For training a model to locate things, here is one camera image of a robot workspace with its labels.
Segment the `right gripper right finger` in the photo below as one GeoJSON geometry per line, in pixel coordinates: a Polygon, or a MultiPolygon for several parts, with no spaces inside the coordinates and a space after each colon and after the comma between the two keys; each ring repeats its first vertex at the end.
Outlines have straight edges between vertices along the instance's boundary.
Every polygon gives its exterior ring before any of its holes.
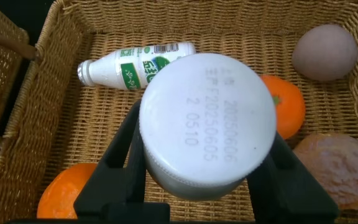
{"type": "Polygon", "coordinates": [[[256,223],[334,223],[334,200],[277,134],[263,161],[247,176],[256,223]]]}

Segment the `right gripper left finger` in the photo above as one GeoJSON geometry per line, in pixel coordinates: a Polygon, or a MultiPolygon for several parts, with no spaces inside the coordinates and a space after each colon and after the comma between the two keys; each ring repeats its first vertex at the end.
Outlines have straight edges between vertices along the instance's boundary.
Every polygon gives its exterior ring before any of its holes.
{"type": "Polygon", "coordinates": [[[109,205],[144,202],[146,168],[139,111],[136,101],[76,198],[74,209],[80,220],[102,219],[109,205]]]}

